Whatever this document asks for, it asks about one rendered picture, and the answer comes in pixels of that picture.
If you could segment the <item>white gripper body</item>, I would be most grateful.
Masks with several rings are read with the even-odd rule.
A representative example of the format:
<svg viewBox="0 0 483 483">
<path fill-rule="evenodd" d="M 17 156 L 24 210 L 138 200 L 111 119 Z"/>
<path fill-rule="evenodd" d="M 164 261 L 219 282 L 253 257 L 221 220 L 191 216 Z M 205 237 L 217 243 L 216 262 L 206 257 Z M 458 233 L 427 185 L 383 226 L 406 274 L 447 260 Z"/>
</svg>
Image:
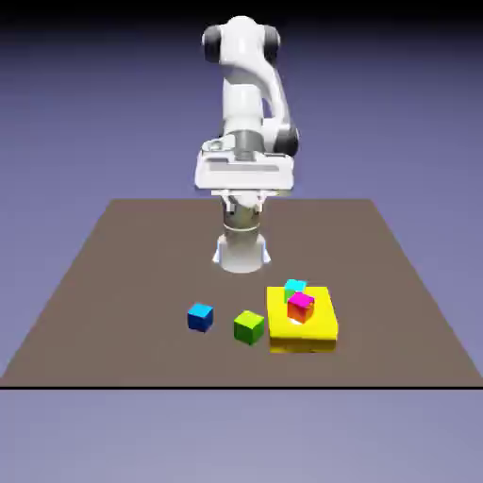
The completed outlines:
<svg viewBox="0 0 483 483">
<path fill-rule="evenodd" d="M 238 160 L 233 151 L 201 152 L 194 173 L 200 190 L 286 192 L 293 188 L 293 158 L 253 153 L 252 160 Z"/>
</svg>

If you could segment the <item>small cyan cube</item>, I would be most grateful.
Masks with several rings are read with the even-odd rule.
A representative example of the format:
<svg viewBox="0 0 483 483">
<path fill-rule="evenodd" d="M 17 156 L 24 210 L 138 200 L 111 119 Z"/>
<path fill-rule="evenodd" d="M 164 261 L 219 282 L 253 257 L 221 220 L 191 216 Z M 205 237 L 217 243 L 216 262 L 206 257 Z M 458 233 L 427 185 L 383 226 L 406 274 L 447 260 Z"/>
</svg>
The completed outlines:
<svg viewBox="0 0 483 483">
<path fill-rule="evenodd" d="M 288 279 L 284 285 L 284 302 L 287 303 L 295 293 L 303 292 L 306 286 L 306 280 Z"/>
</svg>

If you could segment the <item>small red cube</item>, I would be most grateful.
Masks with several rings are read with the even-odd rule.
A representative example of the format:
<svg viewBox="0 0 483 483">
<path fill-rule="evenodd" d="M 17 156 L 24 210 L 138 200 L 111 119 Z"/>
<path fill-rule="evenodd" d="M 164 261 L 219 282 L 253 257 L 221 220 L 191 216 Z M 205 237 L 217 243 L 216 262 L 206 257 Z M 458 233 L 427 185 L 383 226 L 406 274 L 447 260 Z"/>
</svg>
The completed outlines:
<svg viewBox="0 0 483 483">
<path fill-rule="evenodd" d="M 305 324 L 311 318 L 314 307 L 313 296 L 297 291 L 287 301 L 288 318 L 299 324 Z"/>
</svg>

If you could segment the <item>small blue cube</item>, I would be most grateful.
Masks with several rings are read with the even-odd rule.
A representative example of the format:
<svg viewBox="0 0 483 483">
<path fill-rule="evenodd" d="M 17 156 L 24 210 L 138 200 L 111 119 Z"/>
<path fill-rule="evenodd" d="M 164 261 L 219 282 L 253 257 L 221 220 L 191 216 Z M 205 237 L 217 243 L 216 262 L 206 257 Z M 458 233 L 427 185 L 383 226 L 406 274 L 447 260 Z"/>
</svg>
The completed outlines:
<svg viewBox="0 0 483 483">
<path fill-rule="evenodd" d="M 207 332 L 213 324 L 213 307 L 201 303 L 193 304 L 187 314 L 188 328 Z"/>
</svg>

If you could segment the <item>small green cube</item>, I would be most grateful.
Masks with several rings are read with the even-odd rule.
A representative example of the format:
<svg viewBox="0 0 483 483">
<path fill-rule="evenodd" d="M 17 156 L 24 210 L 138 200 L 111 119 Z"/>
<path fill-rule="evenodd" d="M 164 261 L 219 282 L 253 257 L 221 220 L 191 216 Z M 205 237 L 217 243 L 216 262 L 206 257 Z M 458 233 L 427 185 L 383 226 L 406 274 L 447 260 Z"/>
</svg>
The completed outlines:
<svg viewBox="0 0 483 483">
<path fill-rule="evenodd" d="M 234 338 L 248 345 L 255 344 L 264 334 L 264 317 L 245 310 L 234 319 Z"/>
</svg>

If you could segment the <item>large yellow box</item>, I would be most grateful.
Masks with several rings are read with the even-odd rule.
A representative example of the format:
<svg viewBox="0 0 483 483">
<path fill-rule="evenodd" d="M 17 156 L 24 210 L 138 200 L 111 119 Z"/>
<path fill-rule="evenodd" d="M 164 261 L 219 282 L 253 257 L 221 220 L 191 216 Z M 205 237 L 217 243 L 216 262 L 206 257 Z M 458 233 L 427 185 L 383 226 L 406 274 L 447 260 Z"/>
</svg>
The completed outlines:
<svg viewBox="0 0 483 483">
<path fill-rule="evenodd" d="M 289 317 L 283 287 L 266 289 L 269 342 L 271 353 L 319 353 L 335 348 L 339 324 L 327 287 L 307 287 L 314 298 L 314 310 L 303 323 Z"/>
</svg>

